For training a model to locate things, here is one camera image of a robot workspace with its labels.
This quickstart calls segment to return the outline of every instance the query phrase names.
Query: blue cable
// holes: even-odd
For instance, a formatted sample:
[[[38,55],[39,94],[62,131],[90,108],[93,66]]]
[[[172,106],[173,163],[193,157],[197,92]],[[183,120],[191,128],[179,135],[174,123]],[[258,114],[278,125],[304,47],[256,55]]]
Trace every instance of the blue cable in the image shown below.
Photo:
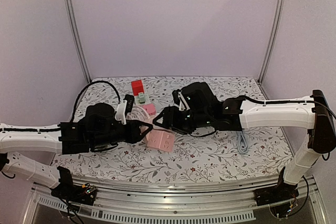
[[[245,138],[243,131],[237,131],[238,142],[237,142],[237,150],[240,154],[246,154],[248,152],[248,144]]]

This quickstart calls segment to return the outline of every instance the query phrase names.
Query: pink cube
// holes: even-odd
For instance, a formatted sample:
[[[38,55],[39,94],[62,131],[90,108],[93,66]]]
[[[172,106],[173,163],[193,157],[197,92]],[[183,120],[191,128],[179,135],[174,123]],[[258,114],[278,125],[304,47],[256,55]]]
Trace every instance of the pink cube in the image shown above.
[[[173,150],[175,135],[167,131],[152,130],[146,136],[147,147],[165,152]]]
[[[156,109],[153,103],[142,105],[149,115],[156,115]]]

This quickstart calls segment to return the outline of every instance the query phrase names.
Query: vertical metal pole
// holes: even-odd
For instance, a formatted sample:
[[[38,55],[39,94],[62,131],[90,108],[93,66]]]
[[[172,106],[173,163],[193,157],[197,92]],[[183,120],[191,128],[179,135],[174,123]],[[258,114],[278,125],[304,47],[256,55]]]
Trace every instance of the vertical metal pole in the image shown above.
[[[73,41],[75,42],[75,48],[76,48],[76,51],[77,51],[79,63],[80,63],[80,66],[82,68],[85,80],[88,83],[90,83],[92,79],[91,79],[90,72],[89,72],[89,69],[88,69],[88,65],[86,63],[86,59],[85,59],[85,56],[84,56],[83,47],[82,47],[82,44],[80,42],[80,37],[79,37],[78,28],[77,28],[76,19],[75,19],[74,8],[72,6],[72,0],[64,0],[64,1],[65,1],[65,6],[66,6],[66,9],[67,9],[67,13],[68,13],[69,23],[70,23],[70,27],[71,27]]]
[[[276,12],[275,12],[274,20],[273,20],[271,35],[270,35],[269,40],[268,40],[268,45],[267,45],[264,61],[262,63],[261,71],[260,71],[259,78],[258,78],[258,83],[260,83],[260,84],[262,84],[264,79],[265,79],[267,69],[268,69],[268,65],[269,65],[269,62],[270,62],[270,58],[272,56],[274,44],[275,44],[276,37],[277,37],[277,32],[278,32],[278,29],[279,29],[281,13],[282,13],[282,9],[284,7],[284,1],[285,0],[278,0],[278,2],[277,2],[277,8],[276,8]]]

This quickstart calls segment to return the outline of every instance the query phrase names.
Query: white cable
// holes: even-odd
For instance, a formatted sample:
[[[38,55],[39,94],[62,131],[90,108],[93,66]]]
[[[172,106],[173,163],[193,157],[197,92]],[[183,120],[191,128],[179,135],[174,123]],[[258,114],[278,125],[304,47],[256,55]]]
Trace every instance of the white cable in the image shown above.
[[[248,152],[248,144],[243,131],[237,131],[238,141],[237,150],[240,154],[246,154]]]
[[[136,111],[139,111],[145,119],[150,119],[151,118],[149,116],[149,114],[147,113],[147,111],[143,107],[141,107],[141,106],[134,106],[133,109],[136,110]]]

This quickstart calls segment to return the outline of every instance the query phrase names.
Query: white object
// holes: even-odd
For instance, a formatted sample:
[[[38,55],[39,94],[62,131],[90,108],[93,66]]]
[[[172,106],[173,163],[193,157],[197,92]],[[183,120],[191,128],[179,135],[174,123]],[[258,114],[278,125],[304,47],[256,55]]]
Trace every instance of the white object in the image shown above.
[[[145,96],[145,103],[140,103],[140,102],[139,102],[139,96],[137,95],[137,96],[134,97],[134,103],[135,103],[135,105],[137,105],[137,106],[140,106],[140,105],[146,105],[146,104],[150,104],[150,103],[151,103],[151,100],[150,100],[150,98],[149,98],[148,93],[146,92],[145,87],[143,87],[143,88],[144,88],[144,90],[145,90],[145,93],[144,93],[144,96]]]
[[[153,118],[155,118],[155,116],[150,116],[148,112],[141,106],[133,106],[131,113],[127,114],[127,119],[136,119],[151,124],[153,124]],[[156,126],[154,124],[153,129],[158,131],[172,132],[170,130]]]
[[[32,180],[51,189],[60,184],[59,171],[55,166],[43,165],[18,152],[8,153],[7,159],[9,164],[2,170],[5,173],[20,174],[26,180]]]
[[[248,153],[248,143],[244,135],[244,131],[237,131],[237,150],[239,154]]]
[[[189,107],[187,101],[185,100],[184,96],[182,95],[182,92],[178,93],[178,98],[180,99],[179,110],[180,111],[189,110],[190,107]]]
[[[114,116],[114,118],[117,121],[121,121],[123,125],[126,124],[126,116],[125,116],[126,107],[127,107],[127,100],[123,100],[121,103],[118,104],[116,115]]]
[[[322,155],[308,148],[309,134],[301,144],[294,158],[286,166],[284,171],[284,182],[289,185],[296,185],[302,176],[308,171],[316,160]]]
[[[313,101],[313,98],[306,96],[291,101]],[[284,104],[255,104],[250,101],[243,101],[240,109],[243,113],[239,115],[243,129],[259,126],[293,126],[305,129],[313,129],[315,113],[312,112],[313,103],[284,103]]]
[[[67,206],[61,202],[59,199],[54,197],[39,195],[38,203],[47,206],[59,211],[66,212]],[[78,213],[78,215],[87,217],[87,215]],[[106,210],[103,207],[95,207],[92,209],[91,216],[92,219],[96,219],[99,221],[107,221],[107,222],[118,222],[122,224],[144,224],[144,223],[208,223],[208,224],[233,224],[233,223],[242,223],[250,220],[256,220],[254,213],[252,210],[249,211],[240,211],[232,214],[221,214],[221,215],[210,215],[210,216],[184,216],[180,215],[178,217],[170,217],[170,216],[159,216],[159,215],[151,215],[144,216],[137,212],[120,212],[113,210]]]
[[[16,132],[3,131],[5,128],[16,129],[56,129],[57,124],[44,127],[23,127],[12,126],[4,123],[0,124],[0,153],[13,151],[44,151],[53,153],[62,153],[62,142],[58,139],[61,131],[54,132]]]

